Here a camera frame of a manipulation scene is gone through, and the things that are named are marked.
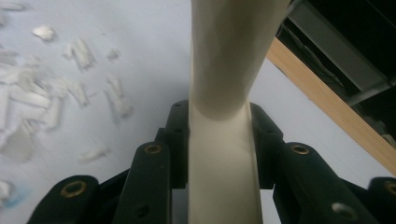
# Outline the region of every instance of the white table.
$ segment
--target white table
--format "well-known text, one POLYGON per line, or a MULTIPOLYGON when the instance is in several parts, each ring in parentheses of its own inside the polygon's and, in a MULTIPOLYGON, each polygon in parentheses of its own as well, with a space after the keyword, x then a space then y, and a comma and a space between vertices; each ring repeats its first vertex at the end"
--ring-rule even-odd
MULTIPOLYGON (((35 153, 28 162, 0 155, 0 179, 16 186, 12 203, 0 211, 0 223, 5 224, 25 223, 50 188, 66 177, 92 175, 103 182, 129 168, 135 149, 154 139, 171 104, 189 93, 190 1, 35 0, 26 5, 25 11, 7 12, 0 44, 38 56, 43 71, 80 81, 91 97, 82 108, 71 95, 64 99, 59 128, 35 137, 35 153), (42 24, 57 33, 53 42, 32 36, 31 30, 42 24), (64 46, 78 37, 86 40, 95 58, 86 71, 62 57, 64 46), (114 62, 106 58, 111 49, 121 53, 114 62), (116 118, 111 110, 104 94, 108 73, 122 81, 134 107, 129 118, 116 118), (111 152, 88 164, 78 162, 79 153, 98 144, 107 144, 111 152)), ((268 61, 250 100, 271 116, 285 141, 314 147, 341 177, 367 187, 374 176, 391 176, 268 61)), ((10 108, 9 129, 15 128, 20 108, 10 108)), ((174 195, 174 223, 186 221, 185 195, 174 195)), ((262 191, 262 211, 264 223, 279 223, 271 190, 262 191)))

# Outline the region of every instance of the beige tube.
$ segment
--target beige tube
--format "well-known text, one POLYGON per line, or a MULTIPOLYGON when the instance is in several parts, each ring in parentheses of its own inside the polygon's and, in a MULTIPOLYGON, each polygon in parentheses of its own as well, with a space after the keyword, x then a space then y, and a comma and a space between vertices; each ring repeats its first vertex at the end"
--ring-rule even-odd
POLYGON ((290 0, 192 0, 196 103, 214 118, 248 97, 290 0))

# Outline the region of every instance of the white tabletop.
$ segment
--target white tabletop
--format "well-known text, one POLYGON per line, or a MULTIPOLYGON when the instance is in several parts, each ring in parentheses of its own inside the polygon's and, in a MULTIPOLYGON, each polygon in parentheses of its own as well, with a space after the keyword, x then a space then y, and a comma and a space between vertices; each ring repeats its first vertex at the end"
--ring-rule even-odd
MULTIPOLYGON (((131 165, 135 149, 152 141, 164 127, 171 104, 188 99, 190 77, 191 4, 187 0, 35 0, 24 11, 5 11, 0 44, 21 56, 33 54, 41 70, 51 76, 81 82, 90 96, 81 107, 73 96, 64 99, 59 127, 35 136, 35 152, 27 162, 0 155, 0 179, 15 185, 9 203, 0 210, 0 223, 25 223, 50 188, 71 175, 92 175, 99 182, 131 165), (47 24, 56 32, 49 43, 31 34, 47 24), (93 67, 78 69, 63 50, 83 38, 95 59, 93 67), (106 55, 118 49, 120 57, 106 55), (104 90, 106 76, 118 76, 133 114, 121 118, 111 108, 104 90), (107 145, 110 152, 90 163, 78 155, 107 145)), ((251 102, 260 105, 285 134, 285 141, 314 147, 341 177, 367 187, 374 176, 391 174, 300 92, 276 67, 265 61, 251 102)), ((8 128, 15 129, 18 111, 12 103, 8 128)), ((4 140, 5 133, 0 133, 4 140)), ((279 223, 271 190, 262 191, 264 223, 279 223)), ((174 223, 184 223, 184 195, 175 197, 174 223)))

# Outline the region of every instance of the table surface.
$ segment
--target table surface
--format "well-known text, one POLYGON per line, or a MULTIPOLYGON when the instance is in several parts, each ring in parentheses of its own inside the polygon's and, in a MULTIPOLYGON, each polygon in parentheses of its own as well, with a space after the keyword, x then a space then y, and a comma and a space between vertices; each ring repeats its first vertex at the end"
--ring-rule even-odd
MULTIPOLYGON (((36 205, 60 180, 70 175, 92 175, 99 182, 131 165, 135 149, 152 141, 164 127, 171 104, 187 99, 190 77, 191 4, 187 0, 35 0, 24 11, 7 11, 0 28, 0 44, 21 56, 41 59, 43 73, 81 82, 90 96, 80 107, 68 95, 59 127, 35 136, 35 151, 27 162, 0 155, 0 179, 15 185, 11 200, 0 211, 0 223, 25 223, 36 205), (53 27, 57 36, 49 43, 31 34, 37 26, 53 27), (95 59, 93 67, 78 69, 66 60, 66 44, 82 37, 95 59), (120 57, 106 58, 111 49, 120 57), (106 76, 118 76, 125 99, 134 112, 120 118, 104 90, 106 76), (78 155, 107 145, 110 152, 90 163, 78 155)), ((367 187, 375 176, 390 176, 336 123, 323 113, 272 63, 265 61, 249 95, 285 134, 285 141, 314 147, 340 177, 367 187)), ((17 112, 29 106, 12 103, 8 128, 19 123, 17 112)), ((7 132, 0 133, 4 140, 7 132)), ((175 191, 174 223, 185 223, 185 193, 175 191)), ((262 190, 264 223, 279 223, 272 191, 262 190)))

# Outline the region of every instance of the wooden edge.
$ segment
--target wooden edge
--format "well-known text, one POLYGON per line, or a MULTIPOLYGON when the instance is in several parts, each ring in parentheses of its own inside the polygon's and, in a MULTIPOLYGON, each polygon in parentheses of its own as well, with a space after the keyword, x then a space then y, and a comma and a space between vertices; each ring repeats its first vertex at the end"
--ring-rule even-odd
POLYGON ((278 39, 274 39, 267 58, 361 147, 396 175, 396 150, 278 39))

